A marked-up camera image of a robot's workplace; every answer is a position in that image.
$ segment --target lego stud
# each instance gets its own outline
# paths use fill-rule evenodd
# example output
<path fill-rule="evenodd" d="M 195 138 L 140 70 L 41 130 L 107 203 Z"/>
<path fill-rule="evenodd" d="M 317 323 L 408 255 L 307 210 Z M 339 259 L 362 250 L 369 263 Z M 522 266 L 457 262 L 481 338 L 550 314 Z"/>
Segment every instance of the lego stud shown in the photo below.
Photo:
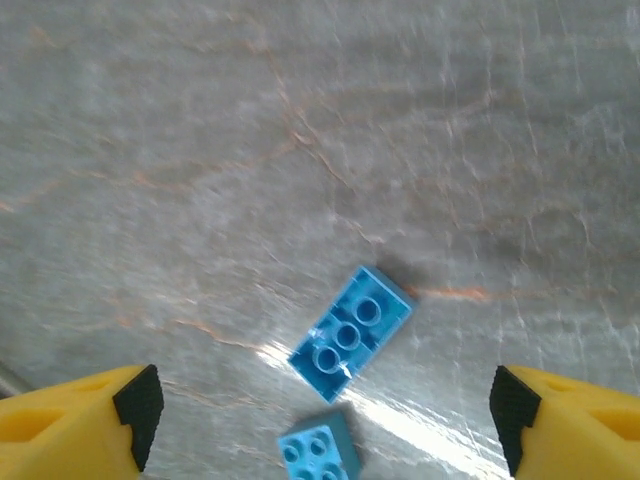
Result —
<path fill-rule="evenodd" d="M 329 463 L 322 470 L 322 480 L 342 480 L 342 470 L 334 463 Z"/>
<path fill-rule="evenodd" d="M 344 350 L 355 350 L 360 345 L 360 332 L 352 323 L 344 322 L 335 330 L 336 344 Z"/>
<path fill-rule="evenodd" d="M 287 463 L 296 463 L 302 457 L 302 443 L 298 440 L 289 441 L 284 447 L 283 454 Z"/>
<path fill-rule="evenodd" d="M 320 347 L 313 354 L 313 363 L 324 373 L 335 373 L 340 363 L 340 355 L 331 347 Z"/>
<path fill-rule="evenodd" d="M 299 470 L 294 480 L 313 480 L 313 475 L 309 470 Z"/>
<path fill-rule="evenodd" d="M 309 444 L 309 450 L 316 457 L 321 457 L 331 446 L 331 440 L 329 439 L 329 435 L 324 432 L 318 432 L 311 438 L 311 443 Z"/>
<path fill-rule="evenodd" d="M 356 320 L 370 327 L 380 321 L 382 309 L 380 308 L 380 304 L 373 298 L 365 297 L 356 305 L 354 313 Z"/>

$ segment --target lego brick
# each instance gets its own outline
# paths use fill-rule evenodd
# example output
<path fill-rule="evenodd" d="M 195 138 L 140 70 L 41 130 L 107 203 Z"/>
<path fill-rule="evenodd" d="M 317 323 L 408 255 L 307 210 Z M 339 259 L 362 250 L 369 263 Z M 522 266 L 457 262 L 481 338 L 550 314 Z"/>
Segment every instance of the lego brick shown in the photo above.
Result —
<path fill-rule="evenodd" d="M 414 301 L 374 267 L 359 267 L 289 363 L 329 403 L 411 315 Z"/>
<path fill-rule="evenodd" d="M 294 425 L 278 439 L 291 480 L 356 480 L 362 468 L 342 412 Z"/>

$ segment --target marble surface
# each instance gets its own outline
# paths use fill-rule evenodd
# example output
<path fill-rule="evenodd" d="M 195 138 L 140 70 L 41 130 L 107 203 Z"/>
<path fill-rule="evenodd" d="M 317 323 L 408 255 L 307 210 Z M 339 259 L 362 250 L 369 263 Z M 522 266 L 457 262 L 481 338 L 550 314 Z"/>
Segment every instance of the marble surface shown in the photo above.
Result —
<path fill-rule="evenodd" d="M 157 364 L 147 478 L 285 478 L 361 263 L 420 302 L 341 397 L 363 480 L 505 478 L 500 363 L 640 393 L 637 0 L 0 7 L 1 358 Z"/>

